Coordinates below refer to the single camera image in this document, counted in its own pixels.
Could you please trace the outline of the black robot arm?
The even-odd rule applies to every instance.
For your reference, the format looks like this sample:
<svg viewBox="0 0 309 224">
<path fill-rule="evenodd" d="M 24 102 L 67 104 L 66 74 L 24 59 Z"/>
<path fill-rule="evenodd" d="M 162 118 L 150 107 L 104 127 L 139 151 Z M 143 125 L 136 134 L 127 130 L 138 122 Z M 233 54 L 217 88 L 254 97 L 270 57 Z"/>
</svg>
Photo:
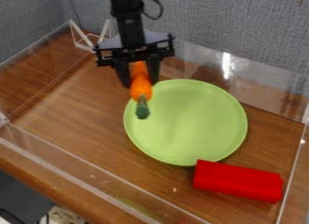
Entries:
<svg viewBox="0 0 309 224">
<path fill-rule="evenodd" d="M 130 64 L 144 61 L 151 84 L 158 82 L 161 61 L 175 55 L 171 33 L 159 33 L 143 28 L 142 15 L 158 20 L 163 6 L 158 0 L 110 0 L 111 15 L 118 23 L 118 35 L 99 41 L 92 50 L 99 67 L 110 66 L 122 86 L 131 84 Z"/>
</svg>

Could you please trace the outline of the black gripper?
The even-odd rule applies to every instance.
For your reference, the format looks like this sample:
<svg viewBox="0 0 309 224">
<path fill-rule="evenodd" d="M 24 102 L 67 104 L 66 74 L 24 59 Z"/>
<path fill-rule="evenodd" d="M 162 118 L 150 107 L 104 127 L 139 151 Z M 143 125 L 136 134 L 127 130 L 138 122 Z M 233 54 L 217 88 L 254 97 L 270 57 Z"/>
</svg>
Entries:
<svg viewBox="0 0 309 224">
<path fill-rule="evenodd" d="M 99 66 L 112 66 L 118 79 L 124 88 L 130 87 L 128 62 L 146 61 L 151 83 L 159 79 L 161 60 L 175 55 L 174 39 L 171 33 L 143 30 L 144 44 L 123 47 L 119 35 L 99 42 L 92 48 Z"/>
</svg>

